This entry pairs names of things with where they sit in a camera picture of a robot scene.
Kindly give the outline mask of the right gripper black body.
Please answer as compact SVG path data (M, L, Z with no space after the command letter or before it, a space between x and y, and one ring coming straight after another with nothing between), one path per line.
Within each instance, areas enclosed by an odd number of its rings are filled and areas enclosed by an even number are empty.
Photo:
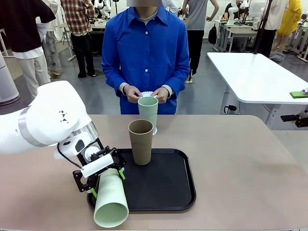
M308 126L308 111L304 110L296 115L295 125L298 128L305 128Z

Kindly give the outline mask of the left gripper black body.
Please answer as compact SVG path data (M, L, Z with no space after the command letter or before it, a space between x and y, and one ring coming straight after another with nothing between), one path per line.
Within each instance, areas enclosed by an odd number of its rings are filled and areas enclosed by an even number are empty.
M88 144L82 151L77 155L81 166L85 166L93 161L98 160L106 154L105 147L102 145L99 139Z

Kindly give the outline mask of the person's right hand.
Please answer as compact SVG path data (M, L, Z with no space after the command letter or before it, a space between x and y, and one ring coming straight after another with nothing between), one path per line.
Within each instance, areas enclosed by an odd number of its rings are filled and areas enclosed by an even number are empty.
M137 103L143 97L142 93L135 86L126 85L123 88L123 92L130 103Z

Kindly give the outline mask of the person's left hand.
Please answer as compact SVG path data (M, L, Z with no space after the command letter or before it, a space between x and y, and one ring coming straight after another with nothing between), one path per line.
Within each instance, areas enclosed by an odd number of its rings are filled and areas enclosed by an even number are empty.
M165 87L160 87L152 93L152 96L155 96L159 103L166 103L169 97L169 91Z

